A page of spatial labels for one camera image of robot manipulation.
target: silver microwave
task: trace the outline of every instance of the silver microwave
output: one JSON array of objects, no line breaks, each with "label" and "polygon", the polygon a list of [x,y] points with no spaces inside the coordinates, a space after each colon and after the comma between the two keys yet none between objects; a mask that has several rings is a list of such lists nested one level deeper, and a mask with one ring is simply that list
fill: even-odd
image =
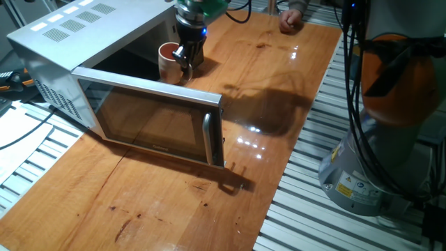
[{"label": "silver microwave", "polygon": [[78,0],[8,35],[40,93],[103,139],[224,167],[222,96],[158,82],[173,3]]}]

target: wooden table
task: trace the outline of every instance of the wooden table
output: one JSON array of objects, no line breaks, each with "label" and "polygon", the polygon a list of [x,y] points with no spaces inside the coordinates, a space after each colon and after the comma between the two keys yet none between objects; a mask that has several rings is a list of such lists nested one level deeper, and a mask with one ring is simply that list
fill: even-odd
[{"label": "wooden table", "polygon": [[[245,12],[234,13],[242,19]],[[0,221],[9,250],[251,250],[341,31],[209,26],[188,87],[224,96],[225,170],[86,133]]]}]

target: warning label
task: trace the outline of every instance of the warning label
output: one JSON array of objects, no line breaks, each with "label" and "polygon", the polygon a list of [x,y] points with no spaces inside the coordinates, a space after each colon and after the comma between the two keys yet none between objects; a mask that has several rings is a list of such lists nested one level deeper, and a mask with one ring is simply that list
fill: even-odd
[{"label": "warning label", "polygon": [[381,192],[372,184],[346,172],[342,172],[336,190],[353,201],[372,206],[375,206],[381,197]]}]

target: microwave door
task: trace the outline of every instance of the microwave door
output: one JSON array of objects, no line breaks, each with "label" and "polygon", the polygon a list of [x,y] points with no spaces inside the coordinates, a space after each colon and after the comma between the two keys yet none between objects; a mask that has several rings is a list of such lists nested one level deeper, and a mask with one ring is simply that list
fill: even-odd
[{"label": "microwave door", "polygon": [[77,67],[102,138],[223,167],[221,95]]}]

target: human hand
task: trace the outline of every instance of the human hand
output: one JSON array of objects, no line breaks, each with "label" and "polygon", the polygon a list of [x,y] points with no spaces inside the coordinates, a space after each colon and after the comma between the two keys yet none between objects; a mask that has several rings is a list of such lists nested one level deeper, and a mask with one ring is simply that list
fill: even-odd
[{"label": "human hand", "polygon": [[280,14],[279,29],[283,33],[291,32],[300,20],[302,20],[302,13],[299,10],[286,10]]}]

